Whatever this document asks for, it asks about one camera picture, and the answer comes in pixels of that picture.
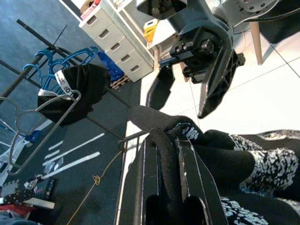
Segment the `red object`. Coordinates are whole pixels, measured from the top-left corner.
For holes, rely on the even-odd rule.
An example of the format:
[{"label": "red object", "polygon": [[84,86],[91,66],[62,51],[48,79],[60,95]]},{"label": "red object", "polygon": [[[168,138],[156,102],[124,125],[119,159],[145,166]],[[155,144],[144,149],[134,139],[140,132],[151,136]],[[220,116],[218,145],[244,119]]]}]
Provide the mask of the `red object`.
[{"label": "red object", "polygon": [[14,205],[14,204],[0,205],[0,211],[6,211],[6,210],[13,211],[15,213],[18,213],[21,217],[24,217],[29,212],[35,210],[35,208],[29,206],[23,206],[23,205]]},{"label": "red object", "polygon": [[88,17],[88,15],[97,7],[97,5],[99,5],[100,2],[101,0],[94,0],[93,4],[81,14],[80,18],[84,20]]}]

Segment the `white tile floor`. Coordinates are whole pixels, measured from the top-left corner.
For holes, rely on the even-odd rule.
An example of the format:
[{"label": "white tile floor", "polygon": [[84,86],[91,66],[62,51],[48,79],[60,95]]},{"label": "white tile floor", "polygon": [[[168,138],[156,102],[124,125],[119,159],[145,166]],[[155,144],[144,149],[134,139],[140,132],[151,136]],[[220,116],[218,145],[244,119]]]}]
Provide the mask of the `white tile floor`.
[{"label": "white tile floor", "polygon": [[[251,32],[234,37],[235,50],[244,53],[246,63],[236,70],[220,106],[206,118],[197,118],[201,85],[185,82],[179,64],[173,66],[176,80],[161,111],[188,116],[203,131],[217,129],[231,134],[254,134],[275,129],[300,130],[300,33],[277,45],[271,45],[263,36],[261,42],[264,63],[259,66]],[[156,75],[157,71],[142,79],[141,105],[145,105]],[[127,135],[138,131],[128,122]],[[128,145],[131,150],[127,164],[135,157],[136,140]]]}]

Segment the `wooden chair leg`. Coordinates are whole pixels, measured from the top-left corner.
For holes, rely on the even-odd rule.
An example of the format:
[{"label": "wooden chair leg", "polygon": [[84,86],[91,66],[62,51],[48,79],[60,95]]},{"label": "wooden chair leg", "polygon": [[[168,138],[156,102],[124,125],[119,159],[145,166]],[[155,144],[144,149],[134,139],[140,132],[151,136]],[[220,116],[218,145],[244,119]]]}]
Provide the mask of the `wooden chair leg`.
[{"label": "wooden chair leg", "polygon": [[258,22],[250,22],[250,28],[251,28],[251,34],[252,34],[257,63],[259,65],[262,65],[263,55],[262,55],[262,45],[261,45],[261,37],[259,33]]}]

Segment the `label tag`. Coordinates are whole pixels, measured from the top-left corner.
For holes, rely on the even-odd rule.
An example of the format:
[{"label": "label tag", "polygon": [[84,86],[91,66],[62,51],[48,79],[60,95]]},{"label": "label tag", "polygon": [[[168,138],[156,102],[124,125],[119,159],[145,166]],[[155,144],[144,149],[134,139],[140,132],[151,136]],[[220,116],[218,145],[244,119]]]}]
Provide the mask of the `label tag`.
[{"label": "label tag", "polygon": [[64,74],[62,73],[62,70],[55,73],[55,78],[58,83],[58,85],[61,87],[61,89],[67,94],[67,95],[73,95],[73,90],[71,89],[69,83],[65,79]]},{"label": "label tag", "polygon": [[44,90],[44,89],[40,89],[38,94],[38,96],[58,96],[58,94],[56,94],[53,91],[50,90]]}]

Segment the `yellow container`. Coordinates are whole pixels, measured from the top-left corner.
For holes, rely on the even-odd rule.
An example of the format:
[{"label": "yellow container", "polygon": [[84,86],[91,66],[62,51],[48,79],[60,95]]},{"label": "yellow container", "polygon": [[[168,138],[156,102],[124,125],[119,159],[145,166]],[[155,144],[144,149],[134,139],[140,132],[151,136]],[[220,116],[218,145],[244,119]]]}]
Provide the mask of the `yellow container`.
[{"label": "yellow container", "polygon": [[153,40],[155,30],[156,30],[156,28],[144,32],[144,37],[146,38],[146,40],[147,40],[149,43],[151,43],[152,40]]},{"label": "yellow container", "polygon": [[158,25],[158,19],[153,19],[144,24],[144,31],[155,29]]}]

